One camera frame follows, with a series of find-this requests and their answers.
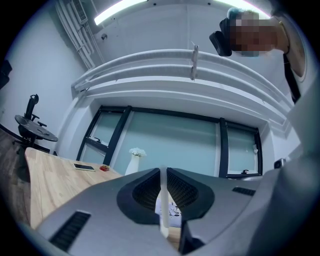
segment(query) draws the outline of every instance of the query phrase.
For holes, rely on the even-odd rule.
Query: white vase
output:
[[[126,168],[124,175],[134,174],[134,173],[138,172],[139,160],[140,160],[140,156],[132,154],[131,161],[130,161],[128,167]]]

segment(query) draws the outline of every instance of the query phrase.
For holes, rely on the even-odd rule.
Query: person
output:
[[[283,52],[284,74],[295,106],[287,118],[297,133],[304,154],[320,152],[319,61],[308,39],[283,10],[269,19],[259,19],[251,10],[231,8],[220,22],[231,51],[256,57],[273,49]]]

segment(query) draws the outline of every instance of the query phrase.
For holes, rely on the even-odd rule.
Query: white ceiling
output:
[[[98,13],[118,1],[93,0]],[[270,13],[269,2],[249,2]],[[108,62],[149,50],[193,49],[193,44],[199,45],[200,51],[217,54],[209,35],[220,30],[219,22],[226,17],[230,6],[212,0],[149,0],[106,20],[103,23],[105,28],[95,25],[93,19],[97,14],[90,0],[84,1],[84,8],[101,53]],[[104,41],[102,34],[108,36]],[[229,58],[258,72],[284,94],[289,93],[280,51],[273,50],[259,57],[243,57],[233,53]]]

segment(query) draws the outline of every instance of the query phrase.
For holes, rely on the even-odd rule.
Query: chair backrest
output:
[[[38,101],[39,101],[38,94],[30,96],[30,99],[29,99],[29,102],[28,102],[28,106],[26,107],[26,111],[25,111],[25,114],[24,114],[25,118],[31,120],[32,112],[34,110],[35,105],[38,103]]]

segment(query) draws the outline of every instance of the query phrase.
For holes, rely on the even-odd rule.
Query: floor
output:
[[[19,144],[0,129],[0,191],[15,219],[30,225],[30,177]]]

